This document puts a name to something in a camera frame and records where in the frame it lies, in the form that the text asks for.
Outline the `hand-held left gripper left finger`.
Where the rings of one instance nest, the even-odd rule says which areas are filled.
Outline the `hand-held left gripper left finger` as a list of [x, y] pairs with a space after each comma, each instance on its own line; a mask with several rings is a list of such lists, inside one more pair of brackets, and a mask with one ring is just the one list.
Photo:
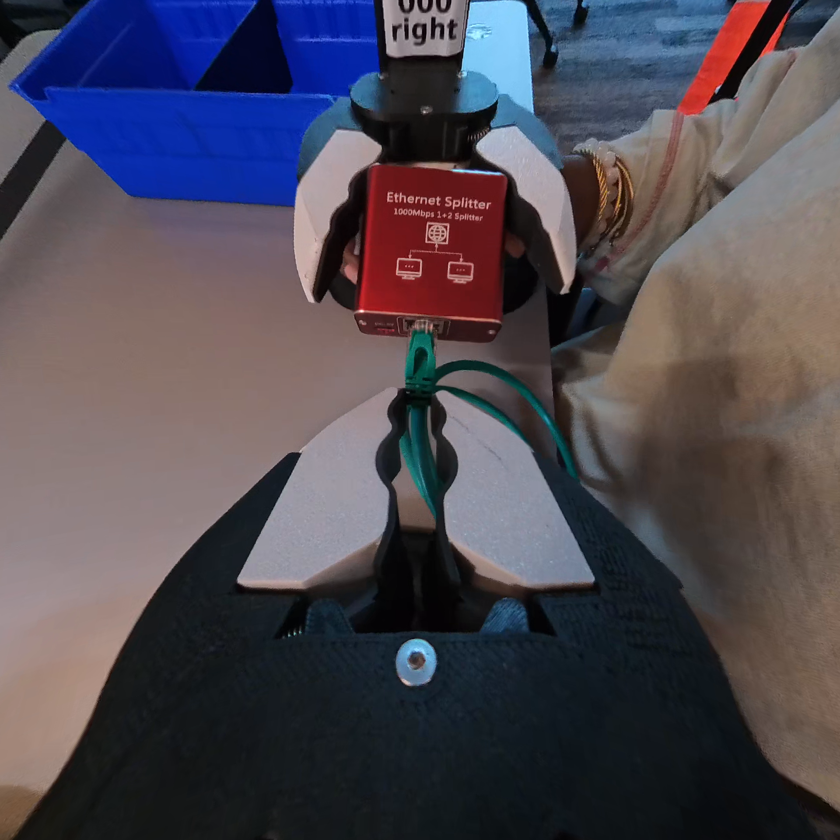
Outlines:
[[389, 387], [340, 416], [299, 452], [238, 574], [250, 591], [332, 592], [373, 581], [390, 494], [375, 458], [392, 430]]

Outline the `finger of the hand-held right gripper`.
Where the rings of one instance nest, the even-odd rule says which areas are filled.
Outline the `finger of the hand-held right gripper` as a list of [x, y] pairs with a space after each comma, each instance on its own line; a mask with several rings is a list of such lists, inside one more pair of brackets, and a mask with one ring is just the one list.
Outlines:
[[301, 287], [320, 303], [359, 229], [364, 178], [382, 147], [363, 132], [336, 130], [314, 157], [297, 187], [293, 253]]
[[578, 255], [563, 163], [545, 127], [495, 127], [476, 144], [479, 161], [507, 177], [505, 229], [524, 247], [543, 284], [569, 293]]

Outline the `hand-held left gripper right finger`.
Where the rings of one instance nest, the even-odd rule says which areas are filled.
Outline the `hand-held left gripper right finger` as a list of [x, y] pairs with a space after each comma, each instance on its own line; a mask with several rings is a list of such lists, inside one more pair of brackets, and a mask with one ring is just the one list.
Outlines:
[[455, 451], [444, 494], [448, 540], [485, 592], [588, 589], [593, 572], [531, 447], [460, 398], [443, 394], [443, 439]]

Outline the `red ethernet splitter box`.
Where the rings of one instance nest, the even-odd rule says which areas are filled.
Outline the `red ethernet splitter box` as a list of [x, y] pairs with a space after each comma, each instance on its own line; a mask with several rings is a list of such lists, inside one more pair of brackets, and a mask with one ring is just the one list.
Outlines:
[[501, 330], [508, 179], [374, 164], [367, 172], [354, 319], [361, 333], [489, 343]]

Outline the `blue plastic bin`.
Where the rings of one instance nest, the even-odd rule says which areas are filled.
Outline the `blue plastic bin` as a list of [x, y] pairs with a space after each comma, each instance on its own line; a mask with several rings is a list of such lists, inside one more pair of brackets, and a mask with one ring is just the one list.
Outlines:
[[98, 1], [9, 87], [131, 196], [283, 207], [377, 63], [373, 2]]

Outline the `person's right hand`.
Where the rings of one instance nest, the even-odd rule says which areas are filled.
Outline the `person's right hand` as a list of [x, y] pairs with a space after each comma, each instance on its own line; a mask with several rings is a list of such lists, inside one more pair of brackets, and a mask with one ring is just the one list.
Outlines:
[[596, 228], [601, 215], [601, 182], [592, 158], [584, 154], [563, 157], [563, 178], [570, 195], [578, 252]]

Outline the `orange traffic cone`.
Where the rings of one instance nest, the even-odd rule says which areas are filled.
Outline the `orange traffic cone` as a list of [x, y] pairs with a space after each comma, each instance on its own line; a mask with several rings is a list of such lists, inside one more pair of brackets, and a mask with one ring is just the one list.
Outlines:
[[775, 50], [794, 1], [737, 1], [726, 16], [677, 110], [700, 113], [719, 100], [734, 99], [747, 71]]

